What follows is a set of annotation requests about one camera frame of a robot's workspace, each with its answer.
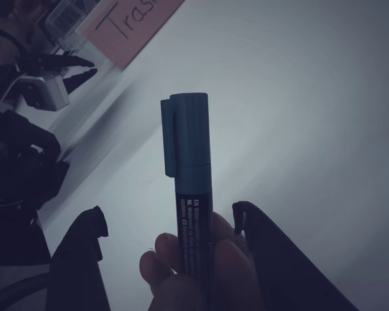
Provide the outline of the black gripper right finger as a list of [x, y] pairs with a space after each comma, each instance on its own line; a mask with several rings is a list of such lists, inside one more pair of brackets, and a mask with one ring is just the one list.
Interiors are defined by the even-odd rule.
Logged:
[[357, 311], [295, 243], [250, 202], [232, 205], [235, 233], [244, 233], [266, 310]]

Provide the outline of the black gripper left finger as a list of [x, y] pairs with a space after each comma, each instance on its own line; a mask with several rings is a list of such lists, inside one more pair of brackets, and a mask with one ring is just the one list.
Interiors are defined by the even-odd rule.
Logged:
[[99, 262], [99, 238], [108, 236], [104, 213], [96, 206], [80, 213], [51, 259], [48, 310], [109, 310]]

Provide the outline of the person's right hand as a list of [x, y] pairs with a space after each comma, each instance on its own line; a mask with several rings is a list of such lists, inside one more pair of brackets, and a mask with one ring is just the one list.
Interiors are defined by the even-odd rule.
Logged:
[[[217, 310], [264, 310], [255, 262], [246, 239], [219, 214], [214, 214], [215, 301]], [[139, 262], [142, 278], [153, 294], [149, 310], [207, 310], [206, 297], [183, 274], [178, 238], [160, 234], [154, 250], [144, 253]]]

